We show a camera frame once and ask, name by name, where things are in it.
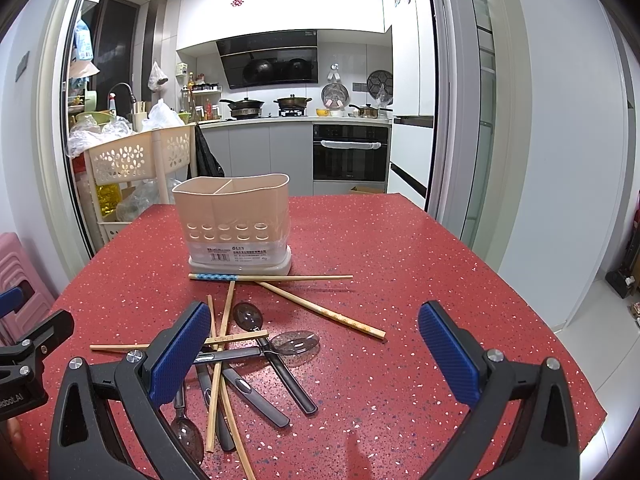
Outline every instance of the kitchen countertop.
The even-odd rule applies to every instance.
[[[387,336],[378,341],[260,286],[238,284],[234,300],[257,304],[271,335],[309,329],[321,342],[315,357],[292,368],[318,404],[311,418],[263,361],[238,367],[292,423],[275,429],[230,393],[258,478],[412,480],[424,473],[466,413],[417,332],[418,308],[431,299],[439,300],[484,348],[535,364],[555,355],[568,377],[580,449],[597,432],[605,412],[567,350],[500,277],[424,211],[398,194],[314,196],[291,198],[290,217],[292,274],[354,274],[354,279],[282,287],[386,330]],[[187,258],[175,208],[153,206],[101,249],[58,298],[54,309],[69,310],[76,330],[45,361],[49,402],[20,416],[37,478],[47,478],[52,413],[69,359],[112,361],[114,354],[91,352],[89,344],[149,342],[191,301],[206,300],[207,294],[213,295],[220,318],[227,283],[190,281]],[[239,331],[235,325],[230,330]],[[193,368],[187,384],[188,415],[204,432],[206,409]],[[498,457],[516,410],[511,404],[479,473]],[[168,420],[174,418],[170,404],[162,411]],[[117,403],[114,413],[134,462],[152,474]],[[215,479],[241,479],[237,460],[236,454],[216,448],[203,469]]]
[[[209,128],[220,128],[226,126],[236,126],[242,124],[244,126],[251,126],[252,124],[264,124],[264,123],[291,123],[291,122],[303,122],[303,123],[326,123],[326,124],[375,124],[376,126],[390,126],[393,119],[365,119],[354,117],[318,117],[318,116],[302,116],[302,117],[260,117],[257,119],[242,119],[236,121],[220,121],[217,123],[201,124],[200,127],[205,130]]]

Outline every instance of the pink plastic stool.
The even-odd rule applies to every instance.
[[[15,341],[41,321],[53,305],[53,296],[40,279],[15,233],[0,234],[0,291],[20,286],[25,304],[17,314],[2,318],[8,335]]]

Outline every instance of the white floor tile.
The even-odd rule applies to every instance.
[[[596,397],[607,412],[602,433],[610,454],[625,436],[640,406],[638,361],[640,361],[640,340],[633,345],[611,377],[596,390]]]
[[[600,428],[580,454],[580,480],[593,480],[608,459],[607,443]]]
[[[608,283],[597,280],[572,322],[557,334],[594,391],[604,384],[638,340],[640,329],[627,308],[632,301],[622,300]]]

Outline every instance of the oven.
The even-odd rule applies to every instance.
[[[314,193],[324,194],[316,192],[324,189],[350,189],[352,184],[384,189],[388,139],[387,126],[314,124]],[[330,182],[339,184],[332,187]]]

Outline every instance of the stove burner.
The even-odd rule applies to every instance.
[[[280,117],[303,117],[305,115],[304,108],[281,108],[278,110]]]

